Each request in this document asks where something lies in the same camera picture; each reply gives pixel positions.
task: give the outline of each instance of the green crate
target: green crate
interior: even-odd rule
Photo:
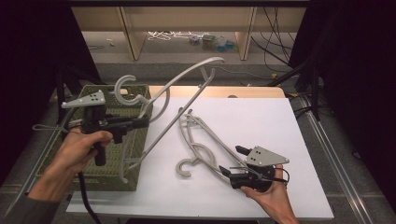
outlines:
[[[123,95],[125,99],[133,99],[137,94],[141,94],[146,98],[150,98],[149,86],[147,85],[125,85],[123,89],[128,91],[128,95]],[[119,114],[120,116],[137,116],[143,109],[142,104],[137,105],[122,105],[115,95],[114,86],[108,85],[87,85],[82,90],[79,97],[89,95],[101,90],[106,98],[107,114]],[[147,115],[150,118],[152,106],[148,108]],[[79,108],[72,119],[81,119],[83,115],[83,108]],[[133,132],[132,142],[128,148],[125,158],[139,158],[144,150],[148,128],[138,129]],[[124,184],[119,178],[120,155],[124,144],[126,144],[127,135],[122,137],[122,143],[111,143],[106,147],[106,165],[96,166],[94,160],[90,160],[87,167],[84,169],[84,176],[87,185],[87,190],[93,191],[135,191],[137,180],[139,177],[140,166],[133,170],[128,170],[130,164],[124,165],[124,177],[128,179],[128,183]],[[61,133],[58,133],[55,140],[51,142],[49,151],[42,161],[36,176],[43,175],[47,166],[52,162],[57,150],[62,144]],[[77,177],[73,181],[72,190],[79,190],[79,183]]]

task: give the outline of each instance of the white surface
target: white surface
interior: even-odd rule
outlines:
[[[146,147],[188,100],[171,99],[161,118],[150,124]],[[155,105],[154,114],[163,105],[163,98]],[[290,159],[284,168],[290,173],[288,192],[298,218],[333,218],[288,99],[198,98],[191,108],[231,149],[261,146]],[[219,165],[234,165],[204,131],[195,131],[194,140],[210,147]],[[191,177],[179,176],[177,163],[192,155],[176,123],[143,161],[137,191],[89,192],[92,209],[98,214],[130,217],[268,217],[241,190],[217,179],[201,163],[183,167],[191,171]],[[67,212],[86,212],[79,192],[75,192]]]

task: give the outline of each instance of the hand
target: hand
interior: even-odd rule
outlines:
[[[276,178],[283,179],[283,166],[276,166]],[[298,223],[296,216],[291,208],[288,192],[284,183],[273,181],[271,187],[265,192],[258,192],[249,187],[243,186],[242,191],[247,197],[256,201],[262,209],[277,223]]]
[[[97,151],[92,149],[92,145],[100,142],[106,147],[112,138],[111,133],[104,131],[84,134],[79,129],[71,130],[28,197],[39,201],[59,202],[74,176],[81,172],[88,161],[97,154]]]

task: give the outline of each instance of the sleeve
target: sleeve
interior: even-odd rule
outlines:
[[[51,223],[60,203],[44,202],[21,196],[6,214],[7,224]]]

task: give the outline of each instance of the gray bracket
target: gray bracket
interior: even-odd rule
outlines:
[[[83,96],[74,101],[63,102],[62,108],[74,108],[74,107],[83,107],[90,105],[104,105],[105,103],[106,103],[105,96],[103,95],[102,91],[98,91],[96,93]]]
[[[276,164],[289,163],[289,159],[276,154],[263,147],[254,147],[247,155],[247,164],[255,166],[270,166]]]

